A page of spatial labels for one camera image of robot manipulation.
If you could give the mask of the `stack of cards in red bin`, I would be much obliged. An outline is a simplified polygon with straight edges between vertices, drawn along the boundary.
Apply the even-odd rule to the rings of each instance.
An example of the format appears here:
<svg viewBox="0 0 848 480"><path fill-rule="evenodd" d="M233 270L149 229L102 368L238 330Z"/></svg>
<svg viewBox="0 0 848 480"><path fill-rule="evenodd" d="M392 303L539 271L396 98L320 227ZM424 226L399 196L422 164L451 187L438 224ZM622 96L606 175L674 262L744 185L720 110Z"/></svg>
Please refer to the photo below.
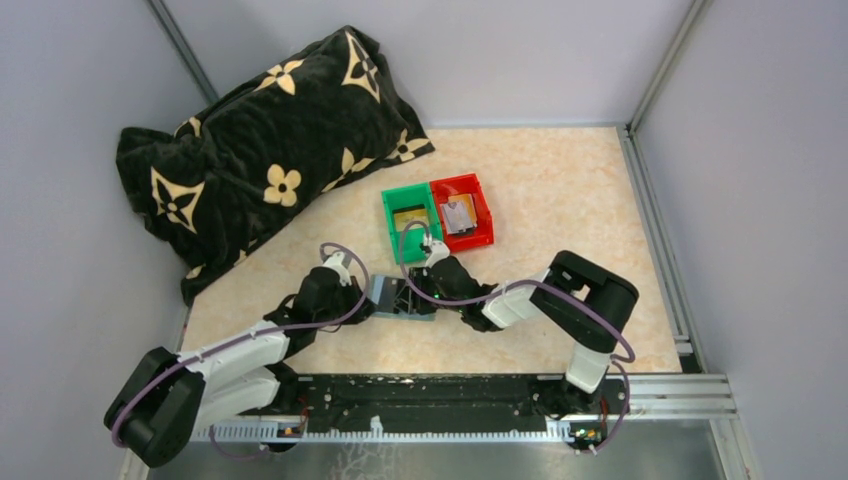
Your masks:
<svg viewBox="0 0 848 480"><path fill-rule="evenodd" d="M476 208L471 194L449 196L440 205L446 230L449 235L464 235L478 226Z"/></svg>

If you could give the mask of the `sage green card holder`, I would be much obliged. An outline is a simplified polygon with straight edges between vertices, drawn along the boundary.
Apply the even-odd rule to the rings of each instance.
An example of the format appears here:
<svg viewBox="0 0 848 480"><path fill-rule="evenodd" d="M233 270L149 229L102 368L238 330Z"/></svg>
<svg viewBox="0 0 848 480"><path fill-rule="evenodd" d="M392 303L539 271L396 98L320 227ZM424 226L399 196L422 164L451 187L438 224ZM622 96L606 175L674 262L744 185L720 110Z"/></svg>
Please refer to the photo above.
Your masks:
<svg viewBox="0 0 848 480"><path fill-rule="evenodd" d="M436 308L407 286L402 277L375 274L369 299L375 305L373 315L407 321L434 321Z"/></svg>

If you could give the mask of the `black floral pillow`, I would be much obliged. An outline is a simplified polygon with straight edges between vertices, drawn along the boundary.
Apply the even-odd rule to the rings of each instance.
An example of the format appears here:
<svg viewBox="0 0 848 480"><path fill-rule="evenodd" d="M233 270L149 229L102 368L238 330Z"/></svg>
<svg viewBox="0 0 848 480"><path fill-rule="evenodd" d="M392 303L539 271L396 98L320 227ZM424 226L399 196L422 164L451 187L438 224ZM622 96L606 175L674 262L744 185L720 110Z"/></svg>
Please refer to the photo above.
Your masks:
<svg viewBox="0 0 848 480"><path fill-rule="evenodd" d="M146 230L187 264L192 303L319 196L433 151L379 43L348 25L173 133L123 129L115 163Z"/></svg>

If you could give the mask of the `red plastic bin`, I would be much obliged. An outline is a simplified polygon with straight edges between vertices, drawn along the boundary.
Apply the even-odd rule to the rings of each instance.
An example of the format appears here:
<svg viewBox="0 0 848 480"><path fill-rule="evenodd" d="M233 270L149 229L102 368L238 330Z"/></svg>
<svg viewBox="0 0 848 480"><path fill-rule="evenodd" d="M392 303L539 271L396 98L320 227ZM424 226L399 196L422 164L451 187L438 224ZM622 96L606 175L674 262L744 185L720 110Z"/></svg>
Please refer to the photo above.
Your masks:
<svg viewBox="0 0 848 480"><path fill-rule="evenodd" d="M437 207L444 243L452 252L495 243L492 213L474 173L429 183Z"/></svg>

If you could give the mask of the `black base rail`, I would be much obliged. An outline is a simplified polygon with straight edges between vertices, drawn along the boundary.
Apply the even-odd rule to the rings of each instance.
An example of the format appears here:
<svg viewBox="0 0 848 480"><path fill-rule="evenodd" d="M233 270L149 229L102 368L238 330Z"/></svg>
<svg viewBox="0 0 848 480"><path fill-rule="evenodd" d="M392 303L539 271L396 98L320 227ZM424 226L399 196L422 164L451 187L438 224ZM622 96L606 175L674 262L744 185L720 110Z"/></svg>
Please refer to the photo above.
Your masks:
<svg viewBox="0 0 848 480"><path fill-rule="evenodd" d="M613 378L587 394L559 375L302 375L250 415L307 419L309 433L541 433L569 415L618 414L625 387Z"/></svg>

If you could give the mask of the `green plastic bin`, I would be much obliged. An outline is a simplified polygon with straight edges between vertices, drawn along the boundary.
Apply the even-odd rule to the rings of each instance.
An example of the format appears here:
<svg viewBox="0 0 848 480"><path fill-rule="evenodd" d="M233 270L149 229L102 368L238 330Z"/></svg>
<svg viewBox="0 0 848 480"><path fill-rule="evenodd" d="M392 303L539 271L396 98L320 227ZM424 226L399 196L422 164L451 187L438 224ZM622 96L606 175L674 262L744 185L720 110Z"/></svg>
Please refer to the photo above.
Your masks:
<svg viewBox="0 0 848 480"><path fill-rule="evenodd" d="M443 240L443 229L439 218L430 184L418 183L381 192L384 213L388 224L388 235L395 263L405 264L420 262L426 259L426 254L420 249L424 235L429 233L433 238ZM395 231L391 211L399 208L424 205L428 210L430 230Z"/></svg>

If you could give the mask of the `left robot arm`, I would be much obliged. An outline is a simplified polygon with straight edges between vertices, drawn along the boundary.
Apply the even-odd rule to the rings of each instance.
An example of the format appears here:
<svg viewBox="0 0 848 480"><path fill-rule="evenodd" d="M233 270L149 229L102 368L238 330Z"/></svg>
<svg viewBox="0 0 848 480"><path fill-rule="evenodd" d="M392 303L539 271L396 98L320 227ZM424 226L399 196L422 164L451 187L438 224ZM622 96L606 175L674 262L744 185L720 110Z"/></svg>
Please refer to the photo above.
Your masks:
<svg viewBox="0 0 848 480"><path fill-rule="evenodd" d="M160 467L196 431L239 414L265 408L305 414L299 377L285 359L311 345L319 329L360 323L375 310L356 277L315 267L298 292L244 332L194 351L148 351L108 407L104 425L117 446Z"/></svg>

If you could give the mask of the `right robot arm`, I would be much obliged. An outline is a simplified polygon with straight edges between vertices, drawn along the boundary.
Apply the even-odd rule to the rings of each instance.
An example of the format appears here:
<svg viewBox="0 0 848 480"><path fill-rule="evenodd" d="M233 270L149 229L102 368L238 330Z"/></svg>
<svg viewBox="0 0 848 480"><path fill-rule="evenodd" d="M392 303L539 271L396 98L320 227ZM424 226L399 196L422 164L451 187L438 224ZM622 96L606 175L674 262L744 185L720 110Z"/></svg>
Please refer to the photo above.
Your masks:
<svg viewBox="0 0 848 480"><path fill-rule="evenodd" d="M640 298L639 290L572 251L558 252L539 274L502 285L474 279L449 253L431 254L422 267L400 267L418 298L437 309L459 313L476 331L503 331L544 317L568 334L575 346L565 372L563 398L576 412L588 412L599 403L600 383L614 360L635 360L623 329Z"/></svg>

